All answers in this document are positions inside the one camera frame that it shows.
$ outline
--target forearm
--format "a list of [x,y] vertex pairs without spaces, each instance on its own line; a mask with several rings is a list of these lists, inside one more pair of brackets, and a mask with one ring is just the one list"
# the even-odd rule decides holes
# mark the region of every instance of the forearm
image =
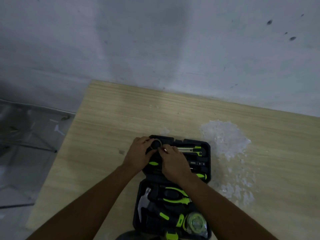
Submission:
[[277,239],[197,176],[186,178],[179,185],[205,217],[218,240]]
[[135,174],[131,168],[119,166],[49,219],[27,240],[93,239],[119,194]]

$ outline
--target wooden tabletop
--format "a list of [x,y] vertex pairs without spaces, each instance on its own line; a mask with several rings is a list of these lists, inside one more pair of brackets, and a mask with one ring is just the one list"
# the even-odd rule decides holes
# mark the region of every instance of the wooden tabletop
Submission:
[[[212,157],[209,185],[221,193],[240,187],[241,197],[230,200],[279,239],[317,239],[320,118],[101,81],[90,84],[27,227],[38,228],[110,174],[135,137],[169,130],[176,139],[203,140],[199,127],[210,120],[237,125],[251,144],[230,161]],[[144,178],[139,173],[127,185],[95,239],[133,229]]]

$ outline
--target person's left hand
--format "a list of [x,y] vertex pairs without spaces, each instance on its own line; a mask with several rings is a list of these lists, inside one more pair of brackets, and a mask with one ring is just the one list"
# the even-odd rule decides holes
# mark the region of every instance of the person's left hand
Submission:
[[150,139],[147,136],[141,138],[136,137],[126,154],[122,165],[132,168],[136,173],[140,172],[149,163],[150,157],[157,151],[151,150],[146,154],[147,148],[150,147],[153,141],[154,139]]

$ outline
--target white wall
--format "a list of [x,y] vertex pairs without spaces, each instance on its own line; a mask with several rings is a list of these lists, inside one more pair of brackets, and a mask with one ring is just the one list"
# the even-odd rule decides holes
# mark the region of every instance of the white wall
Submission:
[[99,79],[320,116],[319,6],[0,0],[0,97],[76,111]]

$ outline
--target person's left arm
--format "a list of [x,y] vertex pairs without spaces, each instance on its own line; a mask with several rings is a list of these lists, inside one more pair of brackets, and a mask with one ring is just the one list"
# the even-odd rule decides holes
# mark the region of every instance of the person's left arm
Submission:
[[157,151],[145,154],[153,141],[149,137],[135,138],[121,166],[60,210],[27,240],[93,239],[119,194]]

